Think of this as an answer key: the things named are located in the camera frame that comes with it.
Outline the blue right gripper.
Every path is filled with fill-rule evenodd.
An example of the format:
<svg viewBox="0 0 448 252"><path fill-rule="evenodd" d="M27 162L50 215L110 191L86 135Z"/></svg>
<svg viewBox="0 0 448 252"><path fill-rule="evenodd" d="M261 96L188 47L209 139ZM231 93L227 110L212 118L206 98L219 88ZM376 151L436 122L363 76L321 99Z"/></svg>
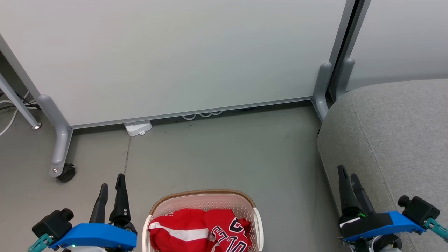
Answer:
<svg viewBox="0 0 448 252"><path fill-rule="evenodd" d="M396 233L419 233L426 230L397 211L375 213L373 205L357 174L351 179L343 165L338 167L341 213L357 217L340 224L342 242L354 252L373 252L374 242L380 237Z"/></svg>

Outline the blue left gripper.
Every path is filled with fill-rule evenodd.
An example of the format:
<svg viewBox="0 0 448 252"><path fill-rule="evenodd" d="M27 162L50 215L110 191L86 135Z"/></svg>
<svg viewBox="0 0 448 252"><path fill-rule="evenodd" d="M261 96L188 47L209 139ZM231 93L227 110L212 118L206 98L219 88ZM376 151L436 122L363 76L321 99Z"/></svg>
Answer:
<svg viewBox="0 0 448 252"><path fill-rule="evenodd" d="M116 196L113 211L110 214L110 224L105 222L105 208L108 201L109 187L103 183L99 196L96 199L89 223L80 223L74 226L60 240L49 246L66 248L72 245L84 247L105 247L133 250L137 246L135 226L131 222L128 193L125 175L117 176L115 185Z"/></svg>

